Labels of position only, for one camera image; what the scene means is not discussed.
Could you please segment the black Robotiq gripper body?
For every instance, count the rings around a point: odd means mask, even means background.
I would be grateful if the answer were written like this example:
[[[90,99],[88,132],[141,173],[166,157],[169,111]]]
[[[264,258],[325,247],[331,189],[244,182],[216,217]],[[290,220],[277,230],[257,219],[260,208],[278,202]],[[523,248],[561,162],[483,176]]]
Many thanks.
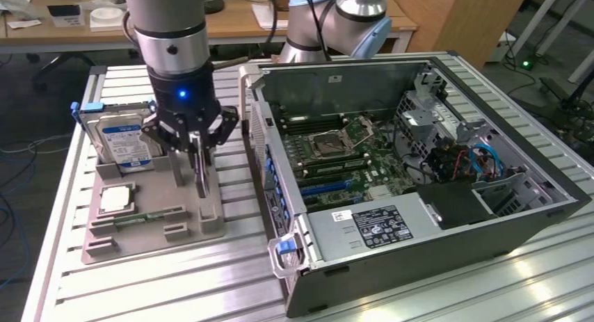
[[[220,102],[214,97],[213,65],[181,74],[160,74],[146,66],[157,117],[177,129],[182,120],[188,131],[205,131],[220,114]]]

